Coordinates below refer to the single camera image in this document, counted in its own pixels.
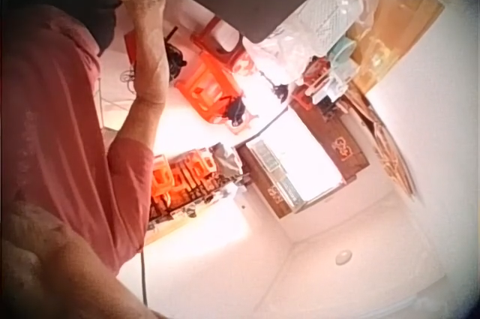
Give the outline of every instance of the stacked items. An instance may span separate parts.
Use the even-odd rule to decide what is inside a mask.
[[[180,212],[192,218],[195,205],[208,204],[231,179],[218,174],[208,149],[196,149],[169,163],[161,156],[154,166],[150,222],[172,220]]]

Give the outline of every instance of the pink shirt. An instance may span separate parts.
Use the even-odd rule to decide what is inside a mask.
[[[92,95],[98,47],[84,26],[46,6],[2,26],[4,209],[22,197],[51,212],[117,273],[143,246],[152,151],[117,139],[105,152]]]

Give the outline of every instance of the bright window light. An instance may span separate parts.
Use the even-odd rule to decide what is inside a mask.
[[[278,118],[260,139],[280,162],[304,202],[342,183],[340,171],[293,110]]]

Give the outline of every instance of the white wall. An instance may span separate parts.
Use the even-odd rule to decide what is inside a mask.
[[[357,179],[312,207],[280,220],[281,226],[293,242],[322,233],[374,205],[394,190],[387,177],[366,128],[351,116],[344,116],[343,123],[365,153],[370,165],[357,175]]]
[[[452,0],[367,96],[411,170],[418,194],[406,202],[464,311],[479,282],[479,0]]]
[[[352,260],[337,266],[342,250]],[[294,247],[257,312],[264,318],[359,317],[415,295],[444,273],[405,205],[390,194]]]
[[[149,306],[175,319],[251,318],[290,248],[249,189],[145,248]],[[141,298],[138,256],[118,279]]]

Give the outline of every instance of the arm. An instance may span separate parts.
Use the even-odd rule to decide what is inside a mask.
[[[139,141],[152,150],[170,77],[163,34],[165,0],[147,8],[132,2],[125,4],[136,31],[137,61],[133,82],[136,99],[117,138]]]
[[[152,149],[165,108],[170,76],[163,33],[165,0],[122,1],[136,32],[137,58],[133,82],[136,100],[118,138],[133,139]]]

